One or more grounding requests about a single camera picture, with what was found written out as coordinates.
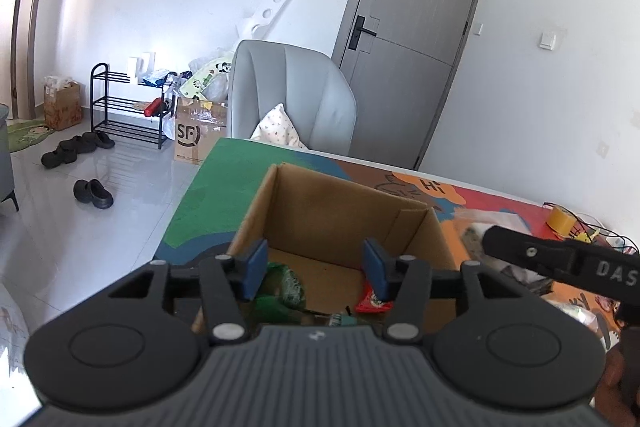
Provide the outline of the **black shoes pile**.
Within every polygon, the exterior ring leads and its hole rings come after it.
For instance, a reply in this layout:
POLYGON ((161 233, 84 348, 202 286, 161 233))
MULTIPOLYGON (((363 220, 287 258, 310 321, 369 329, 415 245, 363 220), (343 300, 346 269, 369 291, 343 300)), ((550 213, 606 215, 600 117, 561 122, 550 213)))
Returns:
POLYGON ((103 131, 85 132, 75 135, 72 139, 58 143, 55 150, 41 156, 41 165, 46 169, 53 169, 61 165, 73 164, 82 154, 90 154, 98 148, 111 150, 115 142, 103 131))

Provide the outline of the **grey door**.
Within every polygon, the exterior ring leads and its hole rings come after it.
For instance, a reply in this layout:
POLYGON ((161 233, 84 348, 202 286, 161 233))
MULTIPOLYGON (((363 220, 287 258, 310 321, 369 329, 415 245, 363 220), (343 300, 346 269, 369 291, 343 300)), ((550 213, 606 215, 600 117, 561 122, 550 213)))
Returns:
POLYGON ((334 60, 357 101, 352 157, 421 165, 460 62, 477 0, 350 0, 334 60), (357 15, 365 28, 348 48, 357 15))

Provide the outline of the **black slipper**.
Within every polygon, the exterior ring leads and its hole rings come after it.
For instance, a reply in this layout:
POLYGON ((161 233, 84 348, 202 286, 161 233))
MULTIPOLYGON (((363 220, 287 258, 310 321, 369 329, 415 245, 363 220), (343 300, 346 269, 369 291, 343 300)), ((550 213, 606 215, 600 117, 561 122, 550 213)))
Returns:
POLYGON ((107 191, 98 179, 76 181, 73 187, 73 194, 77 202, 92 204, 101 210, 111 208, 114 204, 113 195, 107 191))

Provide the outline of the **red snack packet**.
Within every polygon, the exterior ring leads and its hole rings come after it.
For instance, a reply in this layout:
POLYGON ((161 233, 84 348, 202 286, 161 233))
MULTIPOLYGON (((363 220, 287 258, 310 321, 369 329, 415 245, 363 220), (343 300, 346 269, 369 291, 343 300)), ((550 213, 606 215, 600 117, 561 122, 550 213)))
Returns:
POLYGON ((393 305, 394 303, 384 303, 378 299, 370 283, 364 281, 362 295, 355 306, 355 311, 364 315, 380 315, 393 309, 393 305))

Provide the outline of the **green snack bag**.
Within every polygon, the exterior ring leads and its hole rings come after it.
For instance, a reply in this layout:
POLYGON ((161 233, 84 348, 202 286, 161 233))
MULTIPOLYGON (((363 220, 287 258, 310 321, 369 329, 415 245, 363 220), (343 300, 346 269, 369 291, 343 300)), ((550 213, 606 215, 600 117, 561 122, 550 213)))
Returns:
POLYGON ((250 306, 250 318, 258 324, 300 324, 305 310, 302 281, 288 265, 269 262, 250 306))

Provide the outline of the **brown cardboard box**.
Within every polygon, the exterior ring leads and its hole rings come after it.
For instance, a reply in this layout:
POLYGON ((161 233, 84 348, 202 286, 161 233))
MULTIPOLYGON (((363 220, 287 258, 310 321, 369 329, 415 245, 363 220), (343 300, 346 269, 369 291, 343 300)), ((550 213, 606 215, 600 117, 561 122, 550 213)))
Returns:
MULTIPOLYGON (((418 200, 290 164, 271 166, 227 253, 265 239, 272 262, 302 281, 306 310, 300 324, 328 321, 355 309, 363 290, 362 244, 376 239, 392 257, 413 255, 435 269, 454 269, 434 209, 418 200)), ((262 325, 242 312, 255 332, 262 325)))

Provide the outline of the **yellow tape roll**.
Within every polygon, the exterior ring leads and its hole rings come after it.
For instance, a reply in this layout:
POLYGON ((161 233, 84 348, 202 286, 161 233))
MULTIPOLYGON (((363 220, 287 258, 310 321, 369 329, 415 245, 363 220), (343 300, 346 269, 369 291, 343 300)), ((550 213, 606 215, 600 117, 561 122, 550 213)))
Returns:
POLYGON ((548 207, 547 227, 556 235, 569 236, 577 225, 577 217, 560 205, 549 204, 548 207))

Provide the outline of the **dotted cream cushion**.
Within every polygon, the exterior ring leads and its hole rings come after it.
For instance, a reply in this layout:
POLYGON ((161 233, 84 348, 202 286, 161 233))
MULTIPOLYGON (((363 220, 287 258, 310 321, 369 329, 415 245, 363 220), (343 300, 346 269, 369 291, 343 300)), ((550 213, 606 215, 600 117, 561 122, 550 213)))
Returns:
POLYGON ((252 141, 307 150, 282 103, 274 106, 254 129, 252 141))

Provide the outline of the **green floor rug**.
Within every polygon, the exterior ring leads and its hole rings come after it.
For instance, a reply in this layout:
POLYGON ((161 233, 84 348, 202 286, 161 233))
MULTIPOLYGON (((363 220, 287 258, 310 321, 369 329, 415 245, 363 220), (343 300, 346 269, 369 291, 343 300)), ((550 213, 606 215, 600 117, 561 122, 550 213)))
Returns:
POLYGON ((43 119, 12 121, 8 124, 8 143, 11 153, 26 150, 47 139, 54 130, 43 119))

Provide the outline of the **white wall switch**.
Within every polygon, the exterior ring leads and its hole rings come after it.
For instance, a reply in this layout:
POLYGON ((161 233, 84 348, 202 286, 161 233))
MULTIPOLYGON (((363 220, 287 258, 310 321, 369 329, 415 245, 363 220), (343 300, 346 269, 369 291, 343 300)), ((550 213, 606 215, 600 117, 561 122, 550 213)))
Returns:
POLYGON ((540 35, 538 46, 546 51, 553 51, 556 45, 556 33, 553 31, 543 32, 540 35))

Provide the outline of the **brown paper bag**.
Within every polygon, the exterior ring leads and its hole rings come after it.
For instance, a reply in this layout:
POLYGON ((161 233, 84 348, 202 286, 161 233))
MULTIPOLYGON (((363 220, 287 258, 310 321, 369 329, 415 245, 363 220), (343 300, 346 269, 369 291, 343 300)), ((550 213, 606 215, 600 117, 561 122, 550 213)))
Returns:
POLYGON ((61 131, 84 119, 81 85, 70 77, 47 76, 43 80, 43 115, 46 125, 61 131))

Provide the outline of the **black shoe rack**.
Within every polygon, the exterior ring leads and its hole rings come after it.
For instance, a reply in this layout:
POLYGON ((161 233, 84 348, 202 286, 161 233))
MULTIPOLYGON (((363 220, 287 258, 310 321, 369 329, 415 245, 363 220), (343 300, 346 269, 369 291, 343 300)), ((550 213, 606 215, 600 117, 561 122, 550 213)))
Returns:
POLYGON ((91 131, 105 132, 111 138, 122 138, 154 145, 161 150, 169 136, 164 124, 175 115, 176 97, 168 93, 166 84, 142 86, 143 100, 126 98, 119 88, 131 78, 114 72, 106 63, 93 66, 89 76, 89 116, 91 131))

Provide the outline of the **SF cardboard box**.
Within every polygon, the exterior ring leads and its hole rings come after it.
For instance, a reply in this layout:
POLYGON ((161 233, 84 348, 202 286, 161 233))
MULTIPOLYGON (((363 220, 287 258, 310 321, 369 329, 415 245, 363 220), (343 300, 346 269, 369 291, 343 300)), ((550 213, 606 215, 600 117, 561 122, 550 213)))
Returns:
POLYGON ((180 98, 175 119, 175 160, 201 165, 228 135, 227 105, 180 98))

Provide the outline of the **colourful table mat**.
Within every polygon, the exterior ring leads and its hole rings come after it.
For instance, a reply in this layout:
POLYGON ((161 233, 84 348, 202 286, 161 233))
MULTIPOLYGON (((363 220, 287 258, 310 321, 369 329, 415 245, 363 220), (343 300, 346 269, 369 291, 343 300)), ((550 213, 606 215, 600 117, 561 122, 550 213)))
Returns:
POLYGON ((192 242, 233 232, 201 269, 202 306, 186 319, 216 338, 195 413, 233 424, 469 425, 578 411, 629 426, 639 406, 639 261, 582 243, 499 227, 489 254, 620 302, 626 326, 605 350, 593 333, 477 260, 456 263, 435 213, 335 176, 265 160, 265 147, 224 140, 186 195, 192 242), (314 317, 352 309, 366 287, 393 301, 374 325, 243 322, 262 268, 282 263, 314 317))

